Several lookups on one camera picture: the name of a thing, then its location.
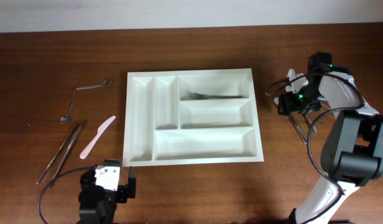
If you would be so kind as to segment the steel tablespoon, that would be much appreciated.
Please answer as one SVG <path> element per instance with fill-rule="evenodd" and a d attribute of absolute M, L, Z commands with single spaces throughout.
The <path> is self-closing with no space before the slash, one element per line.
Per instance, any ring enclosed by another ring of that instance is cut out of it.
<path fill-rule="evenodd" d="M 274 103 L 275 103 L 275 106 L 279 109 L 280 107 L 279 107 L 279 98 L 278 97 L 274 98 Z M 291 114 L 288 115 L 288 119 L 290 120 L 290 122 L 294 126 L 295 130 L 297 131 L 297 133 L 300 136 L 303 143 L 306 144 L 307 143 L 307 136 L 302 131 L 302 128 L 297 124 L 297 122 L 295 121 L 295 119 L 293 118 L 293 116 Z"/>
<path fill-rule="evenodd" d="M 314 125 L 312 125 L 313 121 L 312 121 L 311 118 L 309 117 L 308 113 L 303 114 L 303 117 L 304 117 L 304 119 L 305 119 L 305 121 L 306 121 L 308 127 L 309 127 L 310 129 L 313 130 L 312 132 L 313 132 L 313 133 L 316 133 L 316 132 L 317 132 L 317 129 L 316 129 L 316 127 L 315 127 Z"/>

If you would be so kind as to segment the steel fork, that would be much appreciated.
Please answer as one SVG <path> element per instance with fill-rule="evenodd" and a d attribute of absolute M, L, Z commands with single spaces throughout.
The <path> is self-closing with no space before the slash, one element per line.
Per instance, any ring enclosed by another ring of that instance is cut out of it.
<path fill-rule="evenodd" d="M 243 98 L 243 96 L 225 96 L 225 95 L 207 95 L 197 92 L 188 92 L 188 97 L 192 100 L 214 100 L 214 99 L 238 99 Z"/>
<path fill-rule="evenodd" d="M 322 101 L 320 102 L 320 105 L 321 107 L 323 107 L 325 110 L 330 110 L 331 108 L 329 106 L 327 106 L 325 103 L 323 103 Z"/>

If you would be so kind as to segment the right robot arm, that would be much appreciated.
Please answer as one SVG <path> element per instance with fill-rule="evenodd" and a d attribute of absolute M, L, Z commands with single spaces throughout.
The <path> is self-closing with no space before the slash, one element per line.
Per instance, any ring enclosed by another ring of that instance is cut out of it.
<path fill-rule="evenodd" d="M 290 117 L 328 109 L 302 136 L 313 167 L 320 174 L 304 203 L 292 210 L 288 223 L 329 223 L 340 205 L 370 180 L 383 174 L 383 115 L 360 94 L 348 68 L 334 65 L 332 55 L 317 52 L 308 59 L 306 73 L 289 70 L 283 79 L 285 93 L 275 97 L 278 113 Z M 333 114 L 335 123 L 321 151 L 313 160 L 311 135 L 316 124 Z"/>

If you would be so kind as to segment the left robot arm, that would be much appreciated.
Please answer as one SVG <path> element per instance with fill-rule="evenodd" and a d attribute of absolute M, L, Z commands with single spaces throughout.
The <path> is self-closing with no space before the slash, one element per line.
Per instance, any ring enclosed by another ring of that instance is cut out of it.
<path fill-rule="evenodd" d="M 121 185 L 121 167 L 121 161 L 106 159 L 103 164 L 93 166 L 80 177 L 80 223 L 113 223 L 118 204 L 125 204 L 136 196 L 134 169 L 129 168 L 127 184 Z"/>

